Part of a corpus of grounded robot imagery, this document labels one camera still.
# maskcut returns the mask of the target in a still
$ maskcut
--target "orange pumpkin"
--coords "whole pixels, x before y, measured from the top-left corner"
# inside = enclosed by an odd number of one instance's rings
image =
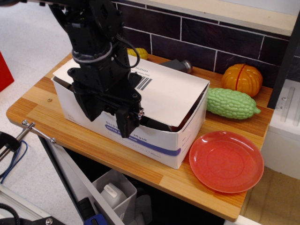
[[[222,77],[224,89],[237,90],[254,97],[263,84],[262,74],[247,64],[235,64],[229,67]]]

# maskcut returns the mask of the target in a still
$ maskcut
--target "green bitter melon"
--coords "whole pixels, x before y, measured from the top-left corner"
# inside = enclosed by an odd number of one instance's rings
[[[249,95],[223,88],[209,88],[207,110],[220,116],[239,120],[261,112]]]

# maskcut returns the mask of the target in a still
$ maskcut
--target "wooden table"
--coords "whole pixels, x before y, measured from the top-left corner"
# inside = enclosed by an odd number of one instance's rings
[[[193,174],[188,154],[180,169],[172,169],[130,148],[98,135],[64,118],[53,82],[53,72],[71,59],[67,56],[7,111],[8,119],[22,126],[24,119],[35,122],[36,128],[57,139],[57,144],[131,176],[161,191],[169,193],[196,207],[229,221],[240,214],[246,191],[224,194],[204,186]],[[149,61],[161,63],[165,59],[150,55]],[[221,87],[222,75],[194,68],[193,74],[211,82],[210,87]],[[262,87],[255,97],[260,114],[246,120],[232,120],[206,114],[198,137],[208,132],[225,130],[239,133],[253,141],[260,149],[273,114],[267,108],[272,89]]]

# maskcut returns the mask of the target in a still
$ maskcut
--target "cable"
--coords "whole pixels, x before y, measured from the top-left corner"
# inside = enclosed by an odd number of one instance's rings
[[[73,57],[74,57],[74,60],[77,62],[77,63],[94,63],[94,62],[98,62],[98,61],[101,61],[103,59],[106,59],[113,51],[113,45],[112,43],[110,42],[109,43],[109,50],[107,51],[107,53],[105,53],[104,55],[101,55],[93,60],[88,60],[88,58],[90,58],[89,55],[84,55],[84,54],[76,54],[76,52],[72,52],[73,53]]]
[[[124,38],[122,38],[119,34],[116,35],[116,38],[117,38],[120,42],[122,42],[122,43],[126,44],[127,46],[129,46],[130,48],[132,48],[133,51],[136,53],[136,57],[137,57],[136,63],[135,63],[133,66],[130,66],[130,65],[127,66],[127,65],[124,65],[123,63],[121,63],[121,62],[118,60],[117,56],[114,55],[113,58],[115,59],[115,61],[117,62],[117,64],[119,64],[120,66],[122,66],[122,67],[124,67],[124,68],[127,68],[127,69],[131,69],[131,68],[136,67],[137,64],[139,64],[140,59],[141,59],[140,54],[137,52],[137,50],[135,49],[135,47],[134,47],[130,42],[128,42],[127,40],[125,40]]]
[[[17,152],[18,152],[18,151],[15,151],[15,152],[14,152],[13,157],[11,158],[11,162],[14,160],[14,157],[16,156]],[[4,176],[6,170],[5,170],[2,174],[0,174],[0,179]]]
[[[26,145],[26,149],[24,151],[24,153],[20,156],[20,158],[16,161],[20,151],[21,151],[21,146],[19,147],[19,149],[16,151],[16,155],[13,157],[12,161],[10,162],[10,165],[8,166],[7,170],[5,171],[3,178],[0,182],[0,184],[3,183],[4,179],[8,176],[8,174],[10,173],[10,171],[14,168],[15,165],[17,165],[17,163],[23,158],[23,156],[25,155],[25,153],[27,152],[28,149],[28,144],[25,141],[21,141],[21,144],[24,143]]]
[[[0,208],[1,208],[1,209],[4,209],[4,210],[7,210],[7,211],[9,211],[11,214],[13,214],[13,216],[14,216],[14,218],[15,218],[15,224],[16,224],[16,225],[21,225],[21,221],[20,221],[19,215],[18,215],[18,213],[17,213],[12,207],[10,207],[9,205],[0,203]]]

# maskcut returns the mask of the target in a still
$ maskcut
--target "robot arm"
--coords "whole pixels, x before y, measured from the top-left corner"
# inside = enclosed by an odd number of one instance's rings
[[[0,0],[0,6],[16,2]],[[129,43],[120,36],[121,11],[110,0],[37,2],[50,6],[70,38],[73,59],[80,68],[69,69],[68,75],[74,80],[75,98],[85,115],[91,121],[103,111],[116,115],[121,136],[129,137],[140,124],[143,108],[141,95],[128,80],[132,76]]]

